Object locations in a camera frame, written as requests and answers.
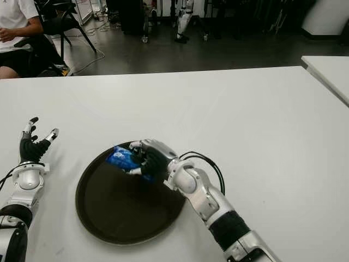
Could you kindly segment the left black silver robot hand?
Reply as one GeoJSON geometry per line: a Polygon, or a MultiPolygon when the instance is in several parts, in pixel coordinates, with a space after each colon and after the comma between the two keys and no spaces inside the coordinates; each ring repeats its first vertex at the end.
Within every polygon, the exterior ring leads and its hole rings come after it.
{"type": "Polygon", "coordinates": [[[33,136],[32,133],[36,130],[35,124],[38,121],[38,117],[30,119],[21,133],[19,142],[20,164],[25,162],[39,163],[42,156],[59,135],[59,129],[54,128],[45,138],[37,141],[38,137],[33,136]]]}

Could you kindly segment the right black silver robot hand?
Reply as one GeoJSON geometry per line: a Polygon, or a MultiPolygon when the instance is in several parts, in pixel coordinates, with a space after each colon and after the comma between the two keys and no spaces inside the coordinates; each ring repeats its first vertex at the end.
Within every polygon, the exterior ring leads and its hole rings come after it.
{"type": "Polygon", "coordinates": [[[127,171],[129,175],[166,172],[168,165],[174,159],[178,159],[178,155],[173,149],[155,139],[133,141],[129,148],[141,162],[140,167],[127,171]]]}

